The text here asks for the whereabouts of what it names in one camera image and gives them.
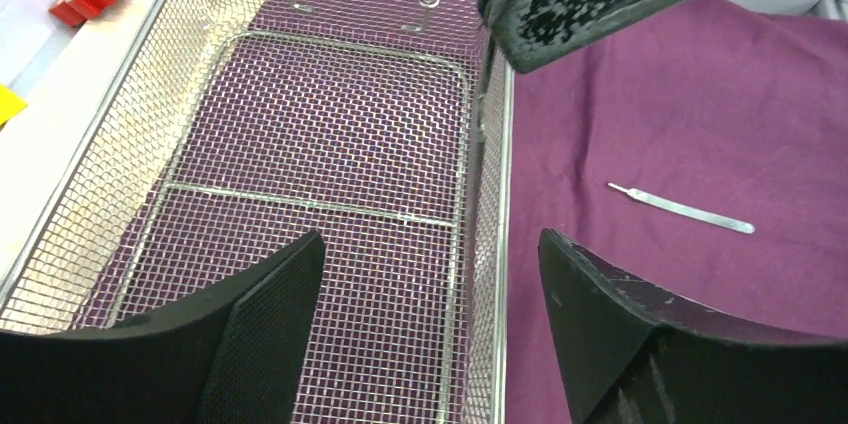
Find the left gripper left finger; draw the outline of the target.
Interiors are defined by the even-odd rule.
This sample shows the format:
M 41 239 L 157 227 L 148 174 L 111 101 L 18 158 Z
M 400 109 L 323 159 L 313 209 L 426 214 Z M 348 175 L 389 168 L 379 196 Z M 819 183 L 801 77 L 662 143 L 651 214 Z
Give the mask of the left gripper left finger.
M 325 262 L 310 231 L 109 328 L 1 335 L 5 423 L 286 423 Z

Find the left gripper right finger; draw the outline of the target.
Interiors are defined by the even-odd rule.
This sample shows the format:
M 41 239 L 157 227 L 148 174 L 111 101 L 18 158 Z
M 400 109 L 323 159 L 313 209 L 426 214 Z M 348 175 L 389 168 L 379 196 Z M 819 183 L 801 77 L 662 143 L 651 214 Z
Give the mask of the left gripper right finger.
M 844 340 L 738 318 L 546 229 L 540 277 L 575 423 L 843 423 Z

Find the purple cloth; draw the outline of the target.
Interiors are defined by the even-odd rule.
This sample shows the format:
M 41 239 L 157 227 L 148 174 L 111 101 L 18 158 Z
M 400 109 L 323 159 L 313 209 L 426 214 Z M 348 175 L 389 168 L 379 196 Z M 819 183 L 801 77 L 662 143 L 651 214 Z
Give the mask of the purple cloth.
M 846 336 L 845 23 L 690 0 L 518 76 L 514 99 L 507 422 L 570 419 L 539 276 L 545 228 L 726 313 Z

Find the metal mesh instrument tray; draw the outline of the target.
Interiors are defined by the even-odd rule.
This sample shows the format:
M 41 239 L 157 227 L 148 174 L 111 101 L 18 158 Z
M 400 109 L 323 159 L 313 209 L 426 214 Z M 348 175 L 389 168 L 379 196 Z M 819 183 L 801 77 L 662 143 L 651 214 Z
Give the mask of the metal mesh instrument tray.
M 315 231 L 286 423 L 501 423 L 513 84 L 475 0 L 154 0 L 1 335 L 109 328 Z

